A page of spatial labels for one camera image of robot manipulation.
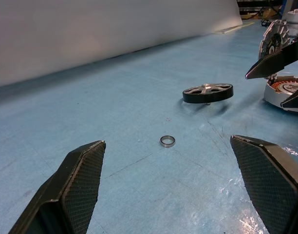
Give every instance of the metal ring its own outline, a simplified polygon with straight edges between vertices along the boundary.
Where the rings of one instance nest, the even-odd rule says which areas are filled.
[[[163,142],[163,141],[166,140],[166,139],[171,140],[172,142],[169,143],[169,144],[166,144],[166,143]],[[175,138],[172,137],[172,136],[163,136],[163,137],[161,137],[161,139],[160,139],[160,144],[161,144],[163,147],[165,147],[165,148],[170,148],[170,147],[172,147],[173,145],[175,145]]]

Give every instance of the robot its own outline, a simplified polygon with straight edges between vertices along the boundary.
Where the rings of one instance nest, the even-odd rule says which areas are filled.
[[[288,32],[284,20],[270,24],[261,41],[259,60],[245,77],[267,79],[264,99],[284,110],[298,112],[298,78],[277,76],[277,72],[298,60],[298,33],[290,42]]]

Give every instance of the white wall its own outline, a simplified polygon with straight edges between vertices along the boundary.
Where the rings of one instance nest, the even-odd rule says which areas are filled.
[[[0,86],[239,24],[236,0],[0,0]]]

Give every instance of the black claw arm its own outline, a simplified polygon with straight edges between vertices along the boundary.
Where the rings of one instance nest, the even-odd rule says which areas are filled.
[[[281,103],[283,108],[298,108],[298,90]]]
[[[290,45],[258,60],[245,75],[246,79],[271,76],[298,60],[298,38]]]

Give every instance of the scratch mark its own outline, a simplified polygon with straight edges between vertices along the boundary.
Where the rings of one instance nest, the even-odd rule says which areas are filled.
[[[217,145],[216,141],[214,141],[214,139],[208,135],[209,138],[212,140],[212,142],[215,144],[216,148],[219,150],[219,152],[221,152],[223,155],[227,155],[227,152],[225,151],[224,153],[222,152],[221,148]]]
[[[16,162],[16,159],[14,159],[13,161],[11,161],[10,163],[8,163],[6,166],[2,167],[0,169],[0,172],[4,171],[6,168],[8,168],[10,165],[12,165],[14,162]]]
[[[191,187],[189,187],[188,185],[184,184],[183,182],[181,182],[180,180],[178,179],[175,179],[178,183],[184,185],[185,187],[189,188],[189,189],[192,189]]]
[[[222,127],[222,135],[223,135],[224,137],[226,136],[225,133],[224,133],[223,127]]]
[[[126,168],[128,168],[128,167],[130,167],[131,165],[134,165],[134,164],[137,163],[137,162],[140,162],[141,160],[144,160],[145,158],[149,157],[149,156],[152,155],[152,154],[153,154],[153,153],[147,155],[146,157],[141,158],[140,160],[138,160],[138,161],[136,161],[136,162],[131,163],[130,165],[127,165],[126,167],[122,168],[121,170],[119,170],[119,171],[117,171],[117,172],[111,174],[110,176],[107,176],[105,179],[107,179],[107,178],[109,178],[109,177],[111,177],[111,176],[117,174],[118,172],[120,172],[120,171],[122,171],[122,170],[124,170],[124,169],[126,169]]]
[[[48,168],[51,169],[52,172],[54,172],[54,170],[53,170],[52,167],[48,164],[48,162],[46,161],[46,159],[44,159],[44,158],[41,158],[41,159],[45,162],[45,164],[48,166]]]
[[[26,191],[23,195],[18,196],[9,206],[9,208],[7,209],[7,214],[13,210],[14,206],[16,206],[17,204],[20,204],[22,202],[22,200],[24,198],[26,198],[30,193],[32,193],[33,190],[28,190]]]
[[[226,143],[222,134],[215,128],[215,126],[213,124],[210,123],[210,121],[208,119],[206,119],[206,120],[207,120],[208,124],[211,126],[211,128],[213,129],[213,131],[219,136],[219,138],[221,139],[221,142],[225,145],[225,147],[227,149],[230,149],[229,145]]]
[[[246,135],[248,136],[248,132],[247,132],[247,124],[245,124],[244,129],[245,129],[245,133],[246,133]]]
[[[216,174],[215,172],[211,171],[210,169],[205,168],[204,166],[200,165],[199,163],[196,163],[195,161],[191,160],[190,158],[187,158],[187,157],[183,156],[178,150],[174,150],[174,151],[176,151],[177,153],[179,153],[179,155],[180,155],[181,157],[185,158],[186,160],[189,160],[190,162],[192,162],[192,163],[196,164],[197,166],[199,166],[199,167],[201,167],[201,168],[207,170],[208,172],[210,172],[210,173],[212,173],[212,174],[218,176],[219,178],[225,179],[225,178],[223,178],[222,176],[220,176],[219,174]]]
[[[102,233],[108,234],[108,232],[104,229],[103,226],[101,226],[101,224],[96,220],[96,218],[95,217],[93,217],[93,218],[95,219],[96,223],[98,223],[98,225],[104,230]]]
[[[243,223],[245,226],[247,226],[247,227],[249,227],[250,229],[254,230],[254,229],[252,228],[252,226],[249,225],[248,223],[243,222],[241,219],[239,219],[239,221],[240,221],[241,223]]]
[[[224,191],[224,189],[230,184],[231,181],[233,181],[233,179],[229,180],[229,182],[227,183],[227,185],[225,187],[223,187],[222,189],[219,189],[219,192],[222,193]]]

